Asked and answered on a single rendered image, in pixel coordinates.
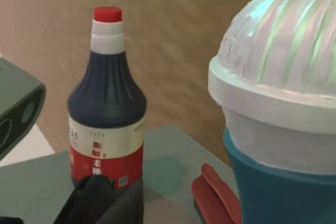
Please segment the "soy sauce bottle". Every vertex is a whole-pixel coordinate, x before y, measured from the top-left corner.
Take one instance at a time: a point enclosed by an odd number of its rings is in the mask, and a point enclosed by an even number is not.
[[[68,112],[74,184],[103,174],[123,189],[142,176],[146,98],[128,67],[121,9],[94,9],[89,63]]]

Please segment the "red and white label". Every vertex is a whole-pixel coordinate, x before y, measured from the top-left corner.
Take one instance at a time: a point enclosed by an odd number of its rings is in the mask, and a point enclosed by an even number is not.
[[[142,175],[144,119],[116,129],[98,129],[69,117],[71,172],[75,181],[103,174],[116,189],[127,187]]]

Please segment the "floor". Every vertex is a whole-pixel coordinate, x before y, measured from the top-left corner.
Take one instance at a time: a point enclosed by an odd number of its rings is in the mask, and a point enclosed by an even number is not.
[[[84,73],[92,10],[123,9],[128,60],[148,98],[146,127],[175,124],[224,161],[225,120],[207,92],[208,62],[249,0],[0,0],[4,58],[47,87],[38,125],[68,148],[67,97]]]

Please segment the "translucent lid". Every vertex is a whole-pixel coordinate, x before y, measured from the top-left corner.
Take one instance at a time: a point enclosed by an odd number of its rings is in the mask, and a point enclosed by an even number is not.
[[[336,96],[336,0],[252,0],[233,19],[218,55],[255,86]]]

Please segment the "gray table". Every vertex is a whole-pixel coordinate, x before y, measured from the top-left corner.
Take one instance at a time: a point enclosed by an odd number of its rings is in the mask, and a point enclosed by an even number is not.
[[[145,224],[201,223],[191,183],[203,163],[237,192],[231,169],[175,126],[148,132],[144,156]],[[0,216],[52,223],[72,190],[68,152],[5,166],[0,168]]]

